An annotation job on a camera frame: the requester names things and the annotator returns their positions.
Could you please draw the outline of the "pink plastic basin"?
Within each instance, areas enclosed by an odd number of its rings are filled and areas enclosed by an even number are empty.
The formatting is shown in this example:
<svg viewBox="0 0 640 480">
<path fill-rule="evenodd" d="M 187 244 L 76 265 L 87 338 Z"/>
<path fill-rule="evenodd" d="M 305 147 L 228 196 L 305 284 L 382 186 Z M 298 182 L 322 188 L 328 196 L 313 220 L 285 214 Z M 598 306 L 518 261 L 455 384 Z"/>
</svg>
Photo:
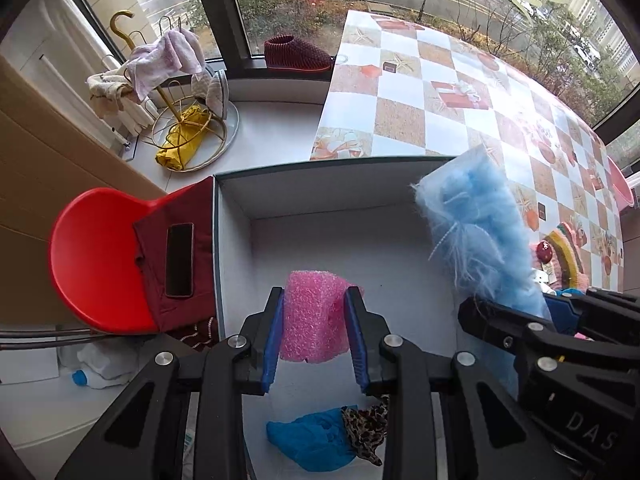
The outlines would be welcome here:
<svg viewBox="0 0 640 480">
<path fill-rule="evenodd" d="M 631 191 L 626 178 L 611 156 L 608 156 L 610 168 L 611 188 L 618 212 L 621 214 L 627 208 L 634 208 L 634 192 Z"/>
</svg>

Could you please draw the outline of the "pink foam sponge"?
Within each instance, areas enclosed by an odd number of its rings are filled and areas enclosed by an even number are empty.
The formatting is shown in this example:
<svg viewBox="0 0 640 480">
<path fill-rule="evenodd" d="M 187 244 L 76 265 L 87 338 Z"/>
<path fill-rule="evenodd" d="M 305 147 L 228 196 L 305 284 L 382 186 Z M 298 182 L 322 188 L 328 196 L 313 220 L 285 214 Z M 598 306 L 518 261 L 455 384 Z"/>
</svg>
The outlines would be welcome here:
<svg viewBox="0 0 640 480">
<path fill-rule="evenodd" d="M 344 295 L 352 283 L 326 271 L 293 271 L 286 281 L 280 358 L 319 364 L 349 349 Z"/>
</svg>

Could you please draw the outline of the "dark red knit slipper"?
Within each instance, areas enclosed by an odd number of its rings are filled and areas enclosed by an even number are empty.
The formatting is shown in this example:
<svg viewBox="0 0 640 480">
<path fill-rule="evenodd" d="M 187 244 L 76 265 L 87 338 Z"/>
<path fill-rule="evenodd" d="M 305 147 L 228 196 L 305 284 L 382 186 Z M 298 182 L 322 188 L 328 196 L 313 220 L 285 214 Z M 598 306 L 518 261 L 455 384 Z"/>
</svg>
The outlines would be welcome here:
<svg viewBox="0 0 640 480">
<path fill-rule="evenodd" d="M 333 67 L 329 53 L 292 35 L 280 35 L 264 42 L 268 68 L 289 72 L 321 73 Z"/>
</svg>

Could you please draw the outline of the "dark red bag with phone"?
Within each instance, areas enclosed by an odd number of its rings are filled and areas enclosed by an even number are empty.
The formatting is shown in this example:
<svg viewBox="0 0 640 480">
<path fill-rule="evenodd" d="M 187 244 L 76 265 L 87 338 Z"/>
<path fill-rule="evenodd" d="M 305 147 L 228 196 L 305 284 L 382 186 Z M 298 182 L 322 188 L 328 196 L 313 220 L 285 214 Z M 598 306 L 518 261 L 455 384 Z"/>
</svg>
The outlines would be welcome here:
<svg viewBox="0 0 640 480">
<path fill-rule="evenodd" d="M 165 197 L 134 222 L 136 263 L 161 332 L 196 351 L 219 341 L 214 292 L 214 179 Z"/>
</svg>

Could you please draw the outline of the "yellow folded umbrella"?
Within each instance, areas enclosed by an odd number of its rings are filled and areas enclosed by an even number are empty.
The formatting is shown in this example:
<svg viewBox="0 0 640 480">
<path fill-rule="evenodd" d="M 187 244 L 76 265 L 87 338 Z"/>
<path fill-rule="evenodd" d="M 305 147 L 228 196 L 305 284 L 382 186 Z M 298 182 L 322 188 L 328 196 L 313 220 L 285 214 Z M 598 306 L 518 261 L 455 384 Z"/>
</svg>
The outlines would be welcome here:
<svg viewBox="0 0 640 480">
<path fill-rule="evenodd" d="M 209 121 L 209 110 L 200 104 L 186 108 L 179 121 L 168 129 L 165 142 L 155 155 L 155 161 L 170 170 L 180 171 L 186 168 L 200 148 Z"/>
</svg>

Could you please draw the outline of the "pink striped knit glove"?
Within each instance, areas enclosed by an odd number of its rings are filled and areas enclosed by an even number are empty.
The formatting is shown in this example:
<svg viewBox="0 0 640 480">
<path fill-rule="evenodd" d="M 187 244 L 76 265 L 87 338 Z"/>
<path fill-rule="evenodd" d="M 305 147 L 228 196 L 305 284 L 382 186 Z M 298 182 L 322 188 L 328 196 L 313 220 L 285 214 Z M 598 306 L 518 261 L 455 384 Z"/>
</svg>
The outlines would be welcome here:
<svg viewBox="0 0 640 480">
<path fill-rule="evenodd" d="M 580 255 L 584 240 L 584 232 L 561 222 L 539 242 L 529 244 L 533 267 L 547 275 L 551 289 L 587 290 L 590 281 Z"/>
</svg>

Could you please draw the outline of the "light blue fluffy duster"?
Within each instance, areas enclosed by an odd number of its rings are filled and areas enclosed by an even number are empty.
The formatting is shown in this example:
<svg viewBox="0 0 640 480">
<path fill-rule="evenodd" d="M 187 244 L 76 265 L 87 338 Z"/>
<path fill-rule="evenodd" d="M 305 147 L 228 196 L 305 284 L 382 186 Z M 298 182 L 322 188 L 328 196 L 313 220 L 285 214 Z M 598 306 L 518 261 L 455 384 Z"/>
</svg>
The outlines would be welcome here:
<svg viewBox="0 0 640 480">
<path fill-rule="evenodd" d="M 430 257 L 454 287 L 537 318 L 551 318 L 534 281 L 528 235 L 501 168 L 477 145 L 413 185 L 430 228 Z"/>
</svg>

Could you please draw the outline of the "white detergent bottle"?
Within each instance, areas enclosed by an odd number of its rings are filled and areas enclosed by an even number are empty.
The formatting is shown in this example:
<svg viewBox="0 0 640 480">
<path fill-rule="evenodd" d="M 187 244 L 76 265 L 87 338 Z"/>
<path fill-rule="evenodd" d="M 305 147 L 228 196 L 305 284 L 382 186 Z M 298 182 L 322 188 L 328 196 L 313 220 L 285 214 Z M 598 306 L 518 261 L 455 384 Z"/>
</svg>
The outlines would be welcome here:
<svg viewBox="0 0 640 480">
<path fill-rule="evenodd" d="M 122 339 L 90 342 L 77 352 L 79 367 L 72 381 L 78 387 L 106 389 L 128 384 L 138 369 L 138 355 Z"/>
</svg>

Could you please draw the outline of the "pink hanging towel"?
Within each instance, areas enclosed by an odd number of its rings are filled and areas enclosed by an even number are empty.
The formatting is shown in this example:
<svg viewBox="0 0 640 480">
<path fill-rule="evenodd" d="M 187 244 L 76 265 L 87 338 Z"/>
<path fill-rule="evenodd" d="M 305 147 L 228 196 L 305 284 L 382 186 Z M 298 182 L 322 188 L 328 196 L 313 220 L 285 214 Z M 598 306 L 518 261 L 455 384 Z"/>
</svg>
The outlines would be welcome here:
<svg viewBox="0 0 640 480">
<path fill-rule="evenodd" d="M 138 101 L 165 80 L 180 73 L 201 73 L 205 58 L 198 36 L 183 28 L 169 29 L 152 44 L 136 47 L 125 65 Z"/>
</svg>

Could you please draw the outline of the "beige hanging cloth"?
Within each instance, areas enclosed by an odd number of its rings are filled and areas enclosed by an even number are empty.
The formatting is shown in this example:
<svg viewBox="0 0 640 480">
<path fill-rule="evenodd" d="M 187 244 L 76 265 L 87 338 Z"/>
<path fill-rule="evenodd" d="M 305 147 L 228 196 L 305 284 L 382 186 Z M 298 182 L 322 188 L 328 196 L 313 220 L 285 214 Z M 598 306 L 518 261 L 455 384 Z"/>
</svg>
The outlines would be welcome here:
<svg viewBox="0 0 640 480">
<path fill-rule="evenodd" d="M 118 119 L 132 136 L 153 125 L 155 116 L 138 99 L 122 70 L 108 70 L 86 80 L 90 106 L 100 119 Z"/>
</svg>

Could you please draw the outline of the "leopard print scrunchie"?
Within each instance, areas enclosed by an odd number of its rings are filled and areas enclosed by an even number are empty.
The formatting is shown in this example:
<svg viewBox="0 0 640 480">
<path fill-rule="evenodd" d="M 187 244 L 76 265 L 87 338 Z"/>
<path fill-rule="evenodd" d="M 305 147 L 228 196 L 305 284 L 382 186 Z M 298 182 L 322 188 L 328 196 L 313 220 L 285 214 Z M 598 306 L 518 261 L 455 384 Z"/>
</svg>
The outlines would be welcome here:
<svg viewBox="0 0 640 480">
<path fill-rule="evenodd" d="M 388 394 L 380 396 L 378 404 L 368 408 L 341 408 L 343 425 L 352 450 L 357 457 L 378 467 L 383 465 L 383 461 L 376 451 L 387 436 L 389 409 Z"/>
</svg>

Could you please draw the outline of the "grey white cardboard box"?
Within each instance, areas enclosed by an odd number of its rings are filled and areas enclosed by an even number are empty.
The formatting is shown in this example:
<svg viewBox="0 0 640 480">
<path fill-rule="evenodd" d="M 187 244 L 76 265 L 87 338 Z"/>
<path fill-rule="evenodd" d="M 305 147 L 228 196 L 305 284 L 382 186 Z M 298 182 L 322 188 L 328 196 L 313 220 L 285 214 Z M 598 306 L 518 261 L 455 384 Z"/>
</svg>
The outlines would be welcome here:
<svg viewBox="0 0 640 480">
<path fill-rule="evenodd" d="M 495 479 L 480 361 L 414 200 L 443 157 L 298 162 L 214 182 L 222 341 L 200 479 Z"/>
</svg>

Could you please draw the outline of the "blue mesh cloth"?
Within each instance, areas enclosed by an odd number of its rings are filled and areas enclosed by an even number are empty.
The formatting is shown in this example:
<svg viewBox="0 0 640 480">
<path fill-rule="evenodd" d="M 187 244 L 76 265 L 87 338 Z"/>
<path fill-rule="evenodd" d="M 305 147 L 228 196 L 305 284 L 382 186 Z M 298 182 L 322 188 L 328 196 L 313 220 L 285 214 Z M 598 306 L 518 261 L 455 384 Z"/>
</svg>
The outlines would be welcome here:
<svg viewBox="0 0 640 480">
<path fill-rule="evenodd" d="M 566 288 L 558 291 L 559 296 L 568 297 L 568 296 L 584 296 L 585 292 L 583 290 L 577 288 Z"/>
<path fill-rule="evenodd" d="M 266 436 L 284 456 L 309 472 L 331 472 L 356 457 L 340 408 L 300 416 L 292 422 L 267 422 Z"/>
</svg>

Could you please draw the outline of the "checkered patterned tablecloth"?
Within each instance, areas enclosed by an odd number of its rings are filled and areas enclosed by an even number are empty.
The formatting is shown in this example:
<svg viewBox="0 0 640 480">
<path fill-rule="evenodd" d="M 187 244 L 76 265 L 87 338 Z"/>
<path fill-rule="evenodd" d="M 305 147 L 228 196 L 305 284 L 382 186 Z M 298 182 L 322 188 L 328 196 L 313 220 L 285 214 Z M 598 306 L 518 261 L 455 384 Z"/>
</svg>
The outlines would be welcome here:
<svg viewBox="0 0 640 480">
<path fill-rule="evenodd" d="M 603 142 L 556 96 L 443 32 L 349 11 L 311 148 L 315 160 L 457 156 L 503 169 L 530 240 L 574 230 L 592 286 L 623 286 L 624 244 Z"/>
</svg>

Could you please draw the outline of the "red plastic chair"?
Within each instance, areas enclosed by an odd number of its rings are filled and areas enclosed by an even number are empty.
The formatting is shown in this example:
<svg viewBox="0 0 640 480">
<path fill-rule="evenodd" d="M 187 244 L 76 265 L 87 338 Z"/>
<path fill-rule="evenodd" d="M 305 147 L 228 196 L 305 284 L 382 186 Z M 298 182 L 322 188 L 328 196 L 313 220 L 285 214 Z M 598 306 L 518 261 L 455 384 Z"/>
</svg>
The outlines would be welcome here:
<svg viewBox="0 0 640 480">
<path fill-rule="evenodd" d="M 145 299 L 134 222 L 168 200 L 140 200 L 114 188 L 74 198 L 54 222 L 49 244 L 52 283 L 76 318 L 98 332 L 155 334 Z"/>
</svg>

